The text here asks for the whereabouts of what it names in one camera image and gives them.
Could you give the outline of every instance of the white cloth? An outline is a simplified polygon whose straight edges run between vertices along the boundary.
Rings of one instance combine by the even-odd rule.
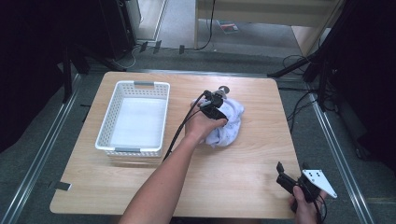
[[[245,108],[234,99],[227,98],[219,108],[228,119],[224,127],[213,130],[206,138],[205,143],[212,147],[227,147],[239,133],[241,117]]]

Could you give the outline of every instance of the table top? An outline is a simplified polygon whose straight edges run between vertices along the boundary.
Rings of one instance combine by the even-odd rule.
[[[152,166],[116,163],[95,148],[119,80],[170,84],[163,155],[191,100],[203,91],[228,86],[227,96],[245,107],[238,137],[232,144],[216,148],[203,144],[194,151],[175,217],[293,217],[287,200],[290,195],[276,183],[276,165],[281,161],[293,178],[300,175],[300,169],[274,80],[118,72],[109,72],[103,78],[61,179],[72,188],[56,190],[50,205],[53,213],[121,215],[155,170]]]

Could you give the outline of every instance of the human arm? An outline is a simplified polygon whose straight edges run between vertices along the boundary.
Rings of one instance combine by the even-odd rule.
[[[192,114],[198,111],[196,106]],[[186,123],[185,136],[172,154],[151,174],[132,198],[120,224],[169,223],[177,206],[192,153],[212,130],[226,119],[208,119],[198,112]]]
[[[317,209],[313,203],[307,203],[302,189],[298,186],[293,188],[294,197],[290,197],[289,204],[292,205],[294,200],[297,201],[297,211],[295,215],[296,224],[317,224]],[[323,200],[326,198],[326,192],[321,191],[320,197],[317,199],[318,209],[322,206]]]

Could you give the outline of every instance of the white box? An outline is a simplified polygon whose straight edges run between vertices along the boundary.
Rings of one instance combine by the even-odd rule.
[[[169,83],[119,81],[95,142],[112,157],[161,157]]]

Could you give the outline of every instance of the background desk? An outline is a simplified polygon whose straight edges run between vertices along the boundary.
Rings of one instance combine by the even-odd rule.
[[[293,217],[287,200],[290,195],[276,183],[276,164],[281,161],[293,178],[300,171],[272,79],[113,72],[105,75],[65,168],[62,181],[73,186],[69,191],[56,191],[52,212],[121,215],[154,171],[152,167],[116,164],[104,151],[95,149],[96,136],[119,80],[170,83],[164,152],[191,100],[204,90],[226,85],[231,90],[228,96],[245,106],[240,134],[230,146],[213,149],[201,145],[195,150],[175,216]]]
[[[214,20],[247,21],[292,26],[304,56],[332,25],[344,0],[217,0]],[[194,46],[198,48],[198,20],[211,17],[213,0],[196,0]]]

